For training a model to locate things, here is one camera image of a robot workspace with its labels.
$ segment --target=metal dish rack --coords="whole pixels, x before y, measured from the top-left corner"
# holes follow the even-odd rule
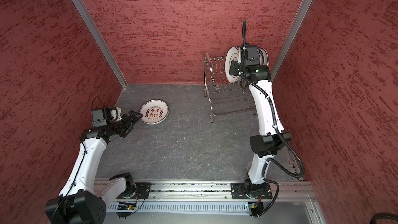
[[[247,90],[242,90],[240,83],[228,82],[225,75],[225,57],[210,58],[205,54],[205,97],[209,97],[210,119],[214,116],[237,112],[254,111],[253,97]]]

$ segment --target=wire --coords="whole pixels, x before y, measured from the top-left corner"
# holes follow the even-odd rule
[[[285,172],[286,174],[288,174],[291,177],[295,177],[295,178],[301,178],[304,176],[305,173],[305,167],[303,162],[301,161],[301,158],[297,155],[297,153],[293,150],[293,148],[290,146],[290,144],[284,139],[283,135],[279,132],[278,129],[278,124],[276,121],[276,113],[275,113],[275,108],[272,102],[271,97],[267,94],[266,91],[264,91],[264,89],[262,89],[259,85],[251,82],[248,78],[246,78],[246,74],[245,72],[243,72],[243,61],[245,61],[246,56],[247,56],[247,49],[246,49],[246,20],[243,21],[243,26],[242,26],[242,39],[243,39],[243,47],[244,49],[242,50],[242,57],[241,57],[241,63],[239,66],[239,75],[240,77],[246,81],[247,83],[249,83],[250,85],[252,85],[253,87],[255,87],[258,91],[260,91],[261,93],[264,94],[264,96],[266,97],[266,99],[268,100],[269,103],[269,107],[271,108],[271,114],[272,114],[272,122],[274,125],[274,129],[275,132],[278,136],[278,138],[284,143],[284,145],[293,153],[294,157],[296,157],[297,159],[297,163],[300,167],[300,172],[299,173],[292,173],[290,172],[288,169],[286,169],[285,167],[283,167],[283,165],[281,165],[280,163],[278,163],[277,161],[275,161],[272,158],[267,159],[267,161],[272,161],[276,164],[276,166],[278,166],[283,172]]]
[[[59,206],[61,206],[62,202],[64,201],[65,197],[67,197],[67,195],[68,195],[69,192],[71,191],[72,187],[76,186],[76,185],[75,185],[75,182],[76,182],[77,174],[79,173],[80,167],[82,166],[82,163],[83,163],[83,161],[84,161],[84,156],[85,156],[86,153],[87,153],[86,146],[84,145],[83,141],[81,141],[80,139],[79,139],[79,141],[80,141],[80,143],[81,143],[81,144],[83,145],[83,147],[84,147],[83,159],[82,159],[82,161],[80,161],[80,165],[79,165],[79,167],[78,167],[78,169],[77,169],[76,175],[75,175],[75,177],[74,177],[74,179],[73,179],[73,181],[72,181],[72,184],[71,184],[69,190],[67,191],[66,195],[63,196],[63,197],[61,198],[61,200],[58,202],[58,206],[55,208],[55,211],[52,213],[52,217],[51,217],[50,223],[52,223],[52,219],[54,218],[55,212],[58,210]]]
[[[278,193],[279,193],[279,184],[278,184],[277,182],[271,181],[271,180],[267,180],[267,179],[265,179],[265,178],[264,178],[264,181],[266,181],[267,183],[273,183],[273,184],[275,184],[275,185],[276,185],[276,191],[275,191],[274,197],[272,198],[272,201],[271,201],[271,202],[269,203],[269,205],[264,209],[264,211],[261,212],[261,214],[257,215],[258,217],[260,217],[260,216],[262,216],[263,214],[265,214],[265,212],[267,212],[267,211],[272,207],[272,205],[274,204],[274,202],[275,202],[276,199],[278,198]]]
[[[380,220],[380,219],[388,219],[388,220],[398,221],[398,215],[390,214],[390,213],[377,213],[372,217],[371,222],[369,224],[376,224],[376,221]]]
[[[137,212],[138,210],[140,210],[140,208],[144,205],[144,202],[145,202],[145,199],[144,199],[144,201],[142,202],[141,206],[140,206],[136,211],[134,211],[131,215],[135,214],[135,212]]]
[[[111,141],[108,141],[108,143],[112,142],[113,140],[117,139],[119,136],[115,137],[114,139],[112,139]]]
[[[258,199],[258,201],[254,204],[254,206],[252,207],[252,208],[255,208],[255,207],[257,207],[257,204],[259,204],[260,203],[260,201],[262,200],[262,198],[263,198],[263,196],[261,195],[261,197],[260,197],[260,199]]]
[[[137,196],[135,197],[135,205],[137,206],[137,202],[138,202],[138,194],[139,194],[140,192],[138,191],[138,188],[137,188]]]
[[[98,96],[96,96],[96,97],[93,99],[93,101],[91,102],[91,110],[93,109],[94,100],[96,100],[97,98],[98,98],[98,100],[101,102],[101,104],[103,105],[103,107],[105,107],[105,105],[102,103],[101,99],[100,99]]]

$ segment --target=plate rim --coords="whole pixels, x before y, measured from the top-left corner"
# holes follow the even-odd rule
[[[167,116],[169,116],[169,105],[167,105],[167,103],[166,103],[165,101],[163,101],[163,100],[161,100],[161,99],[153,99],[153,100],[150,100],[150,101],[148,101],[148,102],[146,102],[145,104],[142,105],[142,107],[140,108],[139,113],[141,113],[141,110],[144,108],[144,106],[145,106],[146,104],[148,104],[149,102],[152,102],[152,101],[161,101],[161,102],[163,102],[163,103],[166,105],[166,107],[167,107],[167,114],[166,114],[166,116],[165,116],[161,121],[156,122],[156,123],[148,123],[148,122],[145,122],[142,118],[141,118],[141,121],[144,122],[144,123],[146,123],[146,124],[159,124],[159,123],[161,123],[162,121],[164,121],[164,120],[167,118]]]
[[[268,52],[266,51],[266,49],[265,48],[263,48],[263,47],[259,47],[259,49],[262,49],[262,50],[264,50],[265,52],[266,52],[266,54],[267,54],[267,64],[263,64],[263,65],[267,65],[267,66],[269,66],[269,57],[268,57]]]
[[[258,52],[259,48],[257,48],[257,54],[260,58],[260,65],[264,65],[264,57],[260,54],[260,52]]]

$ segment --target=metal corner post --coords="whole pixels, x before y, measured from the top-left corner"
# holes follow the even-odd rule
[[[279,53],[275,64],[272,67],[271,71],[271,78],[274,80],[276,77],[276,74],[278,73],[278,70],[282,66],[283,60],[285,59],[285,56],[287,54],[287,51],[289,50],[290,45],[293,42],[293,39],[296,36],[297,31],[300,28],[301,22],[305,17],[305,14],[308,11],[308,8],[311,5],[312,0],[302,0],[300,7],[298,8],[298,11],[296,13],[296,17],[293,20],[292,26],[290,27],[289,33],[286,36],[285,42],[282,45],[281,52]]]
[[[109,50],[108,46],[105,43],[105,40],[102,38],[100,31],[98,30],[96,24],[94,23],[93,19],[90,16],[86,6],[84,5],[82,0],[72,0],[77,11],[82,16],[84,22],[87,25],[87,28],[90,30],[92,36],[94,37],[95,41],[97,42],[99,48],[101,49],[103,55],[105,56],[106,60],[111,66],[113,72],[115,73],[117,79],[119,80],[122,88],[126,88],[127,81],[124,78],[122,72],[120,71],[119,66],[117,65],[115,59],[112,56],[111,51]]]

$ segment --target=plate in rack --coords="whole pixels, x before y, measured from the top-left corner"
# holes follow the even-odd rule
[[[261,53],[263,54],[263,65],[269,66],[269,60],[268,60],[268,53],[265,49],[262,47],[259,47],[257,50],[261,50]]]
[[[151,100],[145,103],[140,110],[141,120],[146,124],[159,124],[169,114],[169,107],[164,101]]]

